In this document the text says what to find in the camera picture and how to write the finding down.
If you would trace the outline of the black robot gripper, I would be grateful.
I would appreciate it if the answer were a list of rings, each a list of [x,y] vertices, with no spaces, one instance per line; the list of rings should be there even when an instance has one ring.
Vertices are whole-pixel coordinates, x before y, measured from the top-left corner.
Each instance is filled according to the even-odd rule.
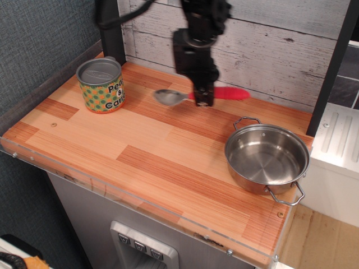
[[[192,81],[197,106],[213,106],[214,103],[214,82],[219,77],[219,71],[211,56],[214,43],[214,39],[193,39],[189,29],[178,29],[173,34],[176,72]]]

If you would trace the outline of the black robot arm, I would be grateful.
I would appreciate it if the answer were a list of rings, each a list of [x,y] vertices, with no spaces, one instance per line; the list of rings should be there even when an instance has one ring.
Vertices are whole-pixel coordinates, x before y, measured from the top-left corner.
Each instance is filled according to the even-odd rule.
[[[173,33],[176,73],[191,80],[197,106],[212,106],[219,71],[211,47],[224,33],[231,5],[227,1],[181,1],[181,5],[187,27]]]

